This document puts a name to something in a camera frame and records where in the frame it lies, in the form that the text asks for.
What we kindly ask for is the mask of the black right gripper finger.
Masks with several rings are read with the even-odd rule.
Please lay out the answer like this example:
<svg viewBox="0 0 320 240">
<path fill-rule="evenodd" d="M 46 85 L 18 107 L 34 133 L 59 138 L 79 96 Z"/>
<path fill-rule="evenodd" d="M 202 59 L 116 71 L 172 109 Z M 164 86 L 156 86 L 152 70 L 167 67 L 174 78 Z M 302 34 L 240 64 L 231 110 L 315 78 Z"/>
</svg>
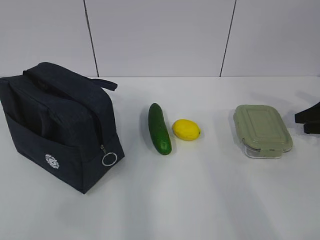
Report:
<svg viewBox="0 0 320 240">
<path fill-rule="evenodd" d="M 320 134 L 320 123 L 306 123 L 303 125 L 303 131 L 306 134 Z"/>
<path fill-rule="evenodd" d="M 297 124 L 319 124 L 320 102 L 306 110 L 296 113 L 294 119 Z"/>
</svg>

